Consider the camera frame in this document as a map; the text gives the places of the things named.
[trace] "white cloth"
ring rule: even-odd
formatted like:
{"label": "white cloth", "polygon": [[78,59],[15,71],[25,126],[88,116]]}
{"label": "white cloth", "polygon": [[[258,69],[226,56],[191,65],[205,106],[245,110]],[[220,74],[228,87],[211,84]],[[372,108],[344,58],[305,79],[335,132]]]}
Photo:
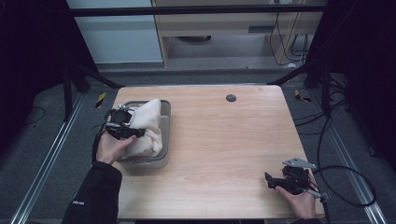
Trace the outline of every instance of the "white cloth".
{"label": "white cloth", "polygon": [[130,128],[146,129],[145,135],[136,138],[125,148],[122,157],[155,157],[163,149],[163,138],[160,129],[161,101],[150,100],[138,107],[132,114]]}

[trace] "table top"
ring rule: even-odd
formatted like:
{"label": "table top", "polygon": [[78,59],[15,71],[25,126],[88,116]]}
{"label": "table top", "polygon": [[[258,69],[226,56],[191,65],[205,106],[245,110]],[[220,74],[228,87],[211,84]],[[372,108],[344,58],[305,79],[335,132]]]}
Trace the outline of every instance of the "table top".
{"label": "table top", "polygon": [[[169,162],[146,171],[114,163],[123,175],[119,218],[293,217],[263,178],[282,177],[282,161],[306,160],[278,86],[122,88],[114,106],[155,98],[171,105]],[[319,202],[317,216],[324,216]]]}

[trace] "plastic container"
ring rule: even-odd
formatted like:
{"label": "plastic container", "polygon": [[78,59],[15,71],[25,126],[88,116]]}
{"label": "plastic container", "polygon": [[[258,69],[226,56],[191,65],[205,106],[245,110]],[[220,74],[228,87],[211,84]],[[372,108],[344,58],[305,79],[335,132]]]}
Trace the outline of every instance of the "plastic container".
{"label": "plastic container", "polygon": [[[131,101],[126,103],[129,107],[140,107],[148,101]],[[163,168],[169,161],[169,133],[171,127],[171,105],[168,101],[161,100],[161,122],[163,149],[155,157],[128,158],[117,162],[127,170],[135,169],[159,169]]]}

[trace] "wall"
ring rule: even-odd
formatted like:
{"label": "wall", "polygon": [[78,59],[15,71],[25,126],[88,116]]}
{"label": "wall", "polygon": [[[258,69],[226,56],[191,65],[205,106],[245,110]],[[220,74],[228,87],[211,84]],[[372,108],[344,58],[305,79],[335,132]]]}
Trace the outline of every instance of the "wall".
{"label": "wall", "polygon": [[[151,7],[149,0],[67,0],[70,8]],[[153,16],[76,18],[93,60],[101,63],[161,63]]]}

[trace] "black jacket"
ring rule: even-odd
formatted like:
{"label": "black jacket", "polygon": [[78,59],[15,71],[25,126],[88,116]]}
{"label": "black jacket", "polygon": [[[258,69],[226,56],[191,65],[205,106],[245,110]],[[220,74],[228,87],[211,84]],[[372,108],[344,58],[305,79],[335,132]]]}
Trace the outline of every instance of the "black jacket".
{"label": "black jacket", "polygon": [[[78,194],[67,207],[63,224],[116,224],[121,180],[119,170],[103,162],[94,162]],[[320,224],[320,220],[300,219],[293,224]]]}

